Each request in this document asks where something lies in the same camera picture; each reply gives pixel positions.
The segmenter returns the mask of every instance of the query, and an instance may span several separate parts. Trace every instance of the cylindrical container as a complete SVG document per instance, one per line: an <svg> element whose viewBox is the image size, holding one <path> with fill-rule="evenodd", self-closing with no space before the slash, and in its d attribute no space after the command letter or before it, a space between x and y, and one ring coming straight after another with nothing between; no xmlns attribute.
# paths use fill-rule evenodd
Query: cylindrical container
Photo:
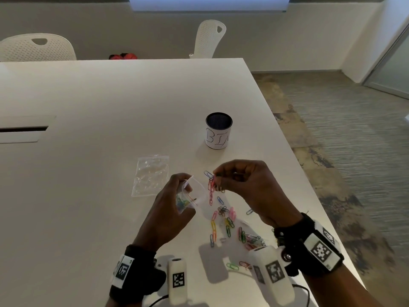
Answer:
<svg viewBox="0 0 409 307"><path fill-rule="evenodd" d="M206 118L206 144L214 150L228 146L233 120L226 113L211 113Z"/></svg>

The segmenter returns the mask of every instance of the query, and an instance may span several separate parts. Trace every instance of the white chair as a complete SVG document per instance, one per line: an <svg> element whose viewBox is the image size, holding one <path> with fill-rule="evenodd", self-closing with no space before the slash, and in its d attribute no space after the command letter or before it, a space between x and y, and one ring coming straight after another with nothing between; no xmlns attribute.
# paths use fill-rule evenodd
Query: white chair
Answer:
<svg viewBox="0 0 409 307"><path fill-rule="evenodd" d="M217 45L226 33L226 26L217 20L203 21L196 35L194 54L190 58L212 58Z"/></svg>
<svg viewBox="0 0 409 307"><path fill-rule="evenodd" d="M76 60L66 38L47 33L21 34L0 42L0 62Z"/></svg>

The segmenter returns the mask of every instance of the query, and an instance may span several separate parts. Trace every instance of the human hand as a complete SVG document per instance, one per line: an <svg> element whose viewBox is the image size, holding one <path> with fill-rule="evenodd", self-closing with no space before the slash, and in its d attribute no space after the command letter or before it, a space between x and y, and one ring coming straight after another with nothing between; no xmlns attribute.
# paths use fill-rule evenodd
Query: human hand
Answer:
<svg viewBox="0 0 409 307"><path fill-rule="evenodd" d="M196 213L186 208L181 214L176 210L176 191L179 183L189 179L188 174L174 174L155 198L151 210L139 229L133 244L156 252L171 241L189 223Z"/></svg>
<svg viewBox="0 0 409 307"><path fill-rule="evenodd" d="M218 189L242 196L268 225L289 227L303 218L263 161L232 160L217 167L213 174Z"/></svg>

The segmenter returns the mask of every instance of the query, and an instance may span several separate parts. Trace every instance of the forearm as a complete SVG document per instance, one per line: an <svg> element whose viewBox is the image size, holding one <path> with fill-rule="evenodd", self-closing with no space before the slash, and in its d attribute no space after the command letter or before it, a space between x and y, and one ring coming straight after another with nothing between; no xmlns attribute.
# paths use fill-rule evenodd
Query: forearm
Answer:
<svg viewBox="0 0 409 307"><path fill-rule="evenodd" d="M382 307L345 265L323 277L304 278L319 307Z"/></svg>
<svg viewBox="0 0 409 307"><path fill-rule="evenodd" d="M105 307L142 307L142 302L137 304L121 305L115 302L112 298L109 298Z"/></svg>

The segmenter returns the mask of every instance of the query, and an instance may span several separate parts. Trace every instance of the bag of paper clips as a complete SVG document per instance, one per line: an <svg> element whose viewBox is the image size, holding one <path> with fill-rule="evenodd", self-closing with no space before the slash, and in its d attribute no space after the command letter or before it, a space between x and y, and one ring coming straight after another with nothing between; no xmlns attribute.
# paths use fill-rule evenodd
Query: bag of paper clips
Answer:
<svg viewBox="0 0 409 307"><path fill-rule="evenodd" d="M176 208L179 213L187 207L197 209L206 200L206 189L193 176L180 183L176 194Z"/></svg>

